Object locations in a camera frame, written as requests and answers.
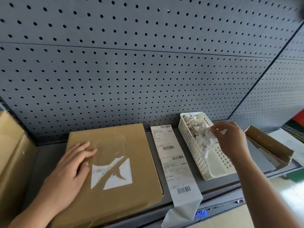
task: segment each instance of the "person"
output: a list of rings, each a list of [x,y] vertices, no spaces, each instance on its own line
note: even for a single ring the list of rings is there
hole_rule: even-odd
[[[235,122],[219,122],[211,131],[237,171],[254,227],[300,228],[299,220],[252,160],[241,128]],[[32,204],[9,228],[46,227],[56,214],[70,205],[89,172],[88,163],[83,161],[97,151],[87,151],[89,144],[76,144],[61,158]]]

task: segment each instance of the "cardboard box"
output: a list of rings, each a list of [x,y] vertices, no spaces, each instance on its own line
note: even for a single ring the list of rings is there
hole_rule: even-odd
[[[7,111],[0,133],[0,227],[7,227],[22,208],[36,147]]]
[[[255,128],[249,126],[245,130],[246,137],[252,144],[262,152],[262,154],[270,161],[276,169],[281,169],[292,160],[294,151],[284,146],[274,138]]]
[[[71,132],[66,151],[76,143],[86,141],[91,142],[88,150],[98,149],[86,160],[90,172],[73,203],[52,220],[51,227],[92,227],[139,212],[161,201],[163,191],[142,124]],[[120,169],[128,160],[131,183],[108,188],[109,181],[113,178],[119,180],[118,176],[125,174],[126,171],[120,172]],[[92,175],[95,176],[92,168],[108,165],[112,168],[108,168],[109,171],[104,172],[91,188]]]

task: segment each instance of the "tiled floor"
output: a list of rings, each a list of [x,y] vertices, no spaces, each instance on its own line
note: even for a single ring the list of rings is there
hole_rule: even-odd
[[[275,189],[291,207],[304,226],[304,181],[294,183],[280,177],[270,180]],[[247,205],[220,214],[214,218],[197,223],[191,228],[253,228]]]

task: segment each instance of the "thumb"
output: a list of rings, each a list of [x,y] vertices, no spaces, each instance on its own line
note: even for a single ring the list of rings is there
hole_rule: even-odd
[[[220,139],[223,137],[222,132],[220,132],[220,131],[217,130],[217,129],[211,128],[210,131],[214,134],[214,136],[215,136],[218,140],[220,140]]]
[[[79,188],[82,187],[88,173],[90,171],[90,168],[89,168],[89,163],[88,162],[84,162],[82,163],[81,167],[80,167],[80,170],[78,172],[78,175],[75,177],[75,179],[77,180],[78,182],[78,186]]]

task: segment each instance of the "plastic basket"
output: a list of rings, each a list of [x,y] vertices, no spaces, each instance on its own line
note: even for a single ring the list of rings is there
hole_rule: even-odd
[[[213,125],[210,119],[203,112],[181,113],[178,129],[180,130],[192,156],[203,176],[204,180],[209,180],[217,177],[226,176],[235,173],[235,168],[230,159],[222,152],[218,146],[215,149],[209,150],[208,157],[205,158],[197,142],[192,136],[183,117],[185,115],[194,115],[208,125]]]

